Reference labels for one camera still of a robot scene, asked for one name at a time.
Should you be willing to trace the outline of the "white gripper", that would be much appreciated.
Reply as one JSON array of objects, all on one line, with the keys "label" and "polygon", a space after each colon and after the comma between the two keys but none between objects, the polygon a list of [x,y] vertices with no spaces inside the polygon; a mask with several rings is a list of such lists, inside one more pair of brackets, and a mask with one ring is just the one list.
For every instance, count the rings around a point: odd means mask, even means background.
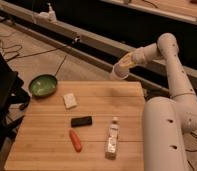
[{"label": "white gripper", "polygon": [[119,65],[123,68],[132,68],[135,65],[144,66],[146,63],[146,56],[142,48],[136,49],[133,54],[127,53],[119,61]]}]

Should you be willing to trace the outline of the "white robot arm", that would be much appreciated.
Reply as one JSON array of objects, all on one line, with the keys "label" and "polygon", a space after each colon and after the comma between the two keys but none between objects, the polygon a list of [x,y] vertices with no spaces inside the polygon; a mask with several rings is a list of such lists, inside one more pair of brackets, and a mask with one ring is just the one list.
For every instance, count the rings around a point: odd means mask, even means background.
[{"label": "white robot arm", "polygon": [[119,66],[165,60],[170,97],[154,97],[142,114],[144,171],[188,171],[183,134],[197,130],[197,95],[178,57],[175,36],[162,34],[156,43],[127,53]]}]

